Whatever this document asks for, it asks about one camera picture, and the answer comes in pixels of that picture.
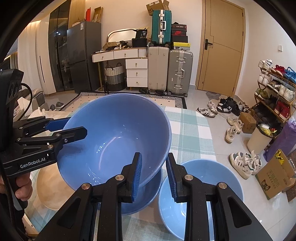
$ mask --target tablecloth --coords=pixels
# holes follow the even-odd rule
[[[198,112],[173,108],[162,107],[169,118],[172,129],[172,143],[170,152],[174,154],[178,164],[192,159],[211,159],[216,160],[213,140],[207,119]],[[162,167],[163,179],[167,172],[165,163]],[[36,191],[36,180],[39,170],[31,173],[33,194],[28,201],[25,213],[35,226],[37,231],[42,228],[53,217],[56,211],[45,207],[39,200]],[[158,211],[158,197],[145,209],[129,216],[122,217],[123,240],[178,240],[172,235],[162,223]]]

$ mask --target door frame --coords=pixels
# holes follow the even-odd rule
[[[202,0],[202,33],[201,33],[201,38],[200,38],[200,55],[198,58],[198,66],[197,66],[197,74],[196,74],[196,80],[195,80],[195,89],[197,90],[202,90],[202,85],[200,85],[199,87],[199,81],[200,81],[200,73],[201,73],[201,69],[202,69],[202,57],[203,57],[203,53],[205,50],[205,20],[206,20],[206,8],[205,8],[205,1],[206,0]],[[239,70],[237,73],[237,79],[235,81],[235,85],[234,85],[234,90],[232,92],[232,97],[235,94],[235,91],[237,89],[237,84],[238,84],[238,80],[239,80],[239,76],[242,70],[242,61],[244,59],[244,47],[245,47],[245,41],[246,41],[246,13],[245,13],[245,9],[243,7],[240,7],[232,2],[229,2],[227,0],[221,0],[224,2],[227,2],[233,6],[236,6],[238,8],[240,8],[243,11],[243,22],[244,22],[244,36],[243,36],[243,43],[242,43],[242,55],[241,55],[241,60],[240,60],[240,64],[239,64]]]

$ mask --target bowl rim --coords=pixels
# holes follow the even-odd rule
[[[171,143],[172,143],[172,129],[171,129],[171,126],[170,126],[170,121],[168,119],[168,116],[166,115],[165,111],[158,105],[156,104],[155,102],[153,102],[152,100],[150,100],[149,98],[146,98],[146,97],[143,97],[143,96],[140,96],[140,95],[137,95],[137,94],[129,94],[129,93],[116,93],[116,94],[112,94],[112,95],[107,95],[107,96],[103,96],[101,98],[98,98],[96,100],[93,100],[91,101],[90,103],[88,103],[87,105],[83,106],[82,108],[80,108],[77,112],[74,113],[74,115],[71,116],[71,118],[68,120],[68,122],[66,123],[66,125],[64,126],[63,130],[64,129],[68,129],[67,128],[67,125],[69,123],[71,123],[73,120],[73,117],[75,117],[80,111],[82,111],[86,106],[94,103],[94,102],[99,102],[99,101],[102,101],[104,99],[110,99],[110,98],[116,98],[115,96],[134,96],[133,98],[139,98],[139,99],[142,99],[144,100],[145,102],[149,103],[149,104],[153,104],[154,106],[157,106],[157,108],[162,112],[162,114],[164,115],[165,117],[165,120],[168,124],[168,132],[169,132],[169,136],[168,136],[168,145],[167,145],[167,148],[166,148],[166,151],[163,155],[163,160],[161,161],[161,163],[154,169],[154,171],[142,182],[139,184],[139,187],[143,187],[144,185],[146,185],[157,173],[158,171],[161,169],[162,165],[164,164],[167,156],[168,156],[168,153],[170,151],[170,147],[171,147]],[[62,178],[64,179],[64,181],[74,190],[74,188],[72,187],[72,185],[70,185],[70,183],[68,183],[65,178],[63,177],[63,174],[61,173],[60,169],[59,169],[59,172],[62,176]]]
[[[125,213],[125,214],[122,214],[122,215],[126,216],[126,215],[132,215],[132,214],[134,214],[134,213],[140,212],[140,211],[142,211],[144,208],[146,208],[150,203],[152,203],[152,202],[154,201],[154,199],[155,199],[156,196],[158,195],[159,190],[160,190],[160,187],[161,187],[161,185],[162,185],[162,183],[163,183],[163,170],[162,170],[162,168],[156,173],[156,175],[157,175],[159,172],[160,172],[160,182],[159,182],[159,186],[158,186],[158,188],[157,188],[156,193],[153,195],[153,197],[150,199],[150,201],[147,202],[142,208],[140,208],[140,209],[136,209],[136,210],[137,210],[136,212],[132,211],[132,212],[130,212],[130,213]]]
[[[215,162],[225,168],[227,168],[229,171],[231,171],[228,167],[226,167],[225,165],[223,165],[222,163],[220,162],[217,162],[217,161],[214,161],[214,160],[210,160],[210,159],[203,159],[203,158],[200,158],[200,159],[194,159],[194,160],[189,160],[189,161],[186,161],[184,163],[181,164],[181,166],[183,166],[184,164],[188,163],[188,162],[196,162],[196,161],[200,161],[200,160],[204,160],[204,161],[210,161],[210,162]],[[239,179],[237,178],[237,176],[233,173],[233,175],[235,176],[237,182],[239,183],[239,186],[242,190],[242,201],[244,202],[244,190],[242,188],[242,185],[239,181]],[[161,217],[161,220],[162,222],[164,223],[165,227],[171,232],[171,234],[173,234],[175,237],[181,239],[181,240],[184,240],[184,237],[179,237],[177,234],[175,234],[169,227],[168,225],[166,224],[165,220],[164,220],[164,217],[163,217],[163,214],[161,212],[161,208],[160,208],[160,193],[162,192],[162,189],[163,189],[163,186],[164,186],[164,183],[167,181],[168,179],[168,176],[163,180],[162,184],[161,184],[161,187],[160,187],[160,190],[159,190],[159,196],[158,196],[158,210],[159,210],[159,214],[160,214],[160,217]]]

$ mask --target purple plastic bag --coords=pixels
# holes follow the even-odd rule
[[[278,135],[274,143],[263,154],[265,160],[269,162],[278,149],[281,149],[287,156],[296,144],[296,121],[291,117],[285,124],[281,133]]]

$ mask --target finger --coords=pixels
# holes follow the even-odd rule
[[[28,196],[26,196],[25,198],[21,198],[22,201],[27,201],[30,199],[30,197],[32,196],[33,193],[33,187],[31,186],[30,192],[28,194]]]
[[[6,193],[5,186],[2,184],[0,184],[0,193],[2,193],[2,194]]]
[[[29,193],[31,191],[31,188],[32,188],[32,181],[31,181],[31,179],[29,179],[29,183],[27,183],[26,185],[22,186],[18,190],[16,190],[15,196],[18,199],[26,198],[29,195]]]
[[[23,175],[17,177],[15,182],[19,187],[22,187],[22,186],[28,184],[29,180],[30,180],[30,173],[26,173],[26,174],[23,174]]]

